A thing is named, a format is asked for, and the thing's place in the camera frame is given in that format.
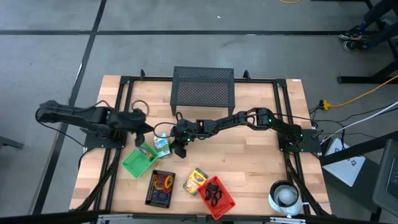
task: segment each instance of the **green basket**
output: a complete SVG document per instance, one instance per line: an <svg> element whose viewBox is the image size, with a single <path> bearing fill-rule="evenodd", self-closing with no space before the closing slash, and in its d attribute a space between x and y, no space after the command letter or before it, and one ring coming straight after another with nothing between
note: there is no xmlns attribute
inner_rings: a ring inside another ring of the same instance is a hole
<svg viewBox="0 0 398 224"><path fill-rule="evenodd" d="M151 148L148 143L142 143L141 147L154 155L154 158L151 161L149 161L146 156L143 155L143 153L141 153L138 149L135 149L122 162L124 168L126 168L135 178L139 178L158 157L157 152Z"/></svg>

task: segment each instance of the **red plastic basket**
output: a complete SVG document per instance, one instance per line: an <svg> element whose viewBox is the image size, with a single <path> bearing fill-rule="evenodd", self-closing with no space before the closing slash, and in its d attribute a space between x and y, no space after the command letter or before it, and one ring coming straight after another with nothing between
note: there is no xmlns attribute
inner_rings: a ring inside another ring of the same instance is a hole
<svg viewBox="0 0 398 224"><path fill-rule="evenodd" d="M217 205L214 207L211 206L210 201L206 201L206 187L209 183L218 185L221 191L223 192L222 197L218 200ZM232 199L228 191L225 189L223 183L221 183L221 181L217 176L214 176L205 184L203 184L201 187L199 187L198 192L201 199L206 204L207 208L209 209L211 215L215 220L222 217L226 212L228 212L231 208L235 206L234 200Z"/></svg>

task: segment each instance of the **metal mesh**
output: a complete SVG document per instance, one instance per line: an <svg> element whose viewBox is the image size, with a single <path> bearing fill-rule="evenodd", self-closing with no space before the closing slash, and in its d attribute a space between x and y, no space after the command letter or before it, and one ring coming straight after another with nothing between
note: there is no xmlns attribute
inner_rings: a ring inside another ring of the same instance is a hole
<svg viewBox="0 0 398 224"><path fill-rule="evenodd" d="M231 68L175 67L172 105L234 106Z"/></svg>

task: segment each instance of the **gray floor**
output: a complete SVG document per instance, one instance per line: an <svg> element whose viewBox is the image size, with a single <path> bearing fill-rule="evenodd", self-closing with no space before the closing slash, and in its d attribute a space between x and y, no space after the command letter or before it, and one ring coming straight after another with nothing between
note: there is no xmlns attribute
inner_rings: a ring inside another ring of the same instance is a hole
<svg viewBox="0 0 398 224"><path fill-rule="evenodd" d="M100 0L0 0L0 29L91 30ZM288 5L267 1L157 1L109 0L100 30L343 30L361 22L367 8L361 2L311 2ZM34 120L39 103L55 99L66 103L75 81L88 37L0 35L0 135L24 142L16 150L0 151L0 216L29 213L30 204L55 133ZM76 102L95 102L103 75L172 75L175 65L234 68L237 77L249 70L252 77L302 79L307 103L320 98L331 103L350 100L375 85L339 85L338 75L370 75L392 60L381 44L369 52L347 52L336 37L241 35L97 36ZM398 89L388 85L348 106L318 112L317 118L339 120L384 106L397 99ZM353 127L348 133L373 136L395 131L394 113ZM326 132L334 124L322 124ZM83 134L69 127L78 140ZM346 137L353 145L368 140ZM65 139L44 212L62 212L69 206L81 147ZM382 152L367 155L378 161ZM366 220L370 212L336 189L327 186L333 213ZM381 221L397 223L386 211Z"/></svg>

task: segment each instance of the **wooden tabletop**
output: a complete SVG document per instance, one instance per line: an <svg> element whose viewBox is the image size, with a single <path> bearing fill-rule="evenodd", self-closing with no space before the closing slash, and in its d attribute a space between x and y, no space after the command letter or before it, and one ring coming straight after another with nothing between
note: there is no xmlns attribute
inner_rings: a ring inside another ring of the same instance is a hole
<svg viewBox="0 0 398 224"><path fill-rule="evenodd" d="M104 76L98 101L106 100L110 105L115 104L120 78L121 76L116 75ZM155 126L163 121L176 122L170 109L171 87L172 82L134 82L131 102L144 100L148 103L149 125ZM293 115L309 118L301 81L287 80L287 89ZM125 90L121 108L124 108L126 92ZM282 111L285 113L282 89L279 93ZM235 83L235 101L234 113L253 107L266 107L276 113L271 84ZM178 106L177 111L182 112L184 118L191 121L219 119L228 115L227 108ZM294 123L303 128L310 128L310 122L307 120L295 118ZM171 125L160 125L156 132L169 133L170 129ZM146 141L152 147L154 147L153 137L153 133L145 134ZM121 153L112 212L209 214L201 198L198 195L196 197L190 195L182 187L190 173L198 167L209 177L217 175L230 192L236 206L227 213L228 215L278 215L269 205L268 194L275 181L286 179L286 172L283 155L279 151L277 134L273 130L253 131L248 127L238 126L224 130L204 141L196 140L186 147L186 158L182 159L172 154L165 159L157 159L154 165L138 179L121 165L121 161L135 148L134 137L129 135L126 147ZM300 156L307 188L323 209L330 213L329 199L318 159L310 153L300 153ZM83 158L70 208L79 206L98 183L103 157L104 149L94 149ZM169 209L144 204L153 169L176 173ZM104 187L100 208L104 208L107 193L108 185Z"/></svg>

